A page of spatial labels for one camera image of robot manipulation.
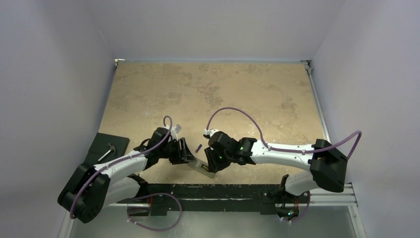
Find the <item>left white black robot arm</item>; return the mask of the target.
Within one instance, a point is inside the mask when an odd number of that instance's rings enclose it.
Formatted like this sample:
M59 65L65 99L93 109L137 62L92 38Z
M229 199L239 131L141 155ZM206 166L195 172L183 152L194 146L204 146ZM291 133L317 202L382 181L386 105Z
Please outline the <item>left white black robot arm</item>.
M106 205L131 198L136 203L146 200L148 190L135 173L149 169L159 159L173 165L195 162L185 138L176 129L157 128L151 138L124 156L95 165L80 164L58 196L58 204L72 219L92 221Z

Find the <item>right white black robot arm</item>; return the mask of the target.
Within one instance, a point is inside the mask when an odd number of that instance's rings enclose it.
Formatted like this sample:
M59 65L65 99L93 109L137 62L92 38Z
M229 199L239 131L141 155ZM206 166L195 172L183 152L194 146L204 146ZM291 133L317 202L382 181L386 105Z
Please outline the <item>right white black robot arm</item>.
M307 145L264 143L248 137L237 141L216 129L205 130L203 136L208 140L205 154L211 173L232 163L241 166L276 164L301 169L298 174L285 176L278 188L279 198L285 202L316 188L335 193L344 190L348 157L324 139Z

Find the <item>white universal AC remote control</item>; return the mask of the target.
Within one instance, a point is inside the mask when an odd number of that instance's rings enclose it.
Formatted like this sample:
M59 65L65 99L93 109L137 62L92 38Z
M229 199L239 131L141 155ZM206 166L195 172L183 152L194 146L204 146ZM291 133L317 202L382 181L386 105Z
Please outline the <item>white universal AC remote control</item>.
M214 178L215 176L215 173L209 172L208 165L201 160L188 162L187 165L209 178Z

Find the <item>blue purple AAA battery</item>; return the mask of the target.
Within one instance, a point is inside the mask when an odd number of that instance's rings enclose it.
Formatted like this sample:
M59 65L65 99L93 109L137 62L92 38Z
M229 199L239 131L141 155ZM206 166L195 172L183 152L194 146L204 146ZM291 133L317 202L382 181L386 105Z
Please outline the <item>blue purple AAA battery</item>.
M195 150L195 153L198 153L199 152L199 150L201 149L201 147L202 147L202 144L199 144L198 145L198 147L196 148L196 150Z

